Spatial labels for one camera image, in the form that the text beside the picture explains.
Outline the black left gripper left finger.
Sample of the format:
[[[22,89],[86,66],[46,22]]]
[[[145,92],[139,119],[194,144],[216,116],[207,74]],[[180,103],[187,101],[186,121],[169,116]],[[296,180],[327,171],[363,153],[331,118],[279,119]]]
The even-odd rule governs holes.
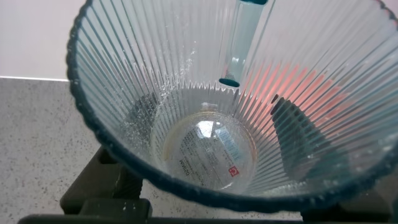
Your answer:
[[[149,218],[152,206],[141,198],[143,179],[101,147],[60,200],[66,215]]]

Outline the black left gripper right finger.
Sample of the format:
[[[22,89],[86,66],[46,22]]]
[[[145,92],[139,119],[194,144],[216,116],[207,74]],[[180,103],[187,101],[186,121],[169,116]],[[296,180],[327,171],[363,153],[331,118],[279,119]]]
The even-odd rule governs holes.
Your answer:
[[[351,177],[348,157],[321,133],[295,104],[279,98],[270,112],[280,145],[282,164],[289,177],[309,182],[326,173]],[[393,212],[377,192],[347,202],[336,202],[327,208],[300,212],[305,222],[389,222]]]

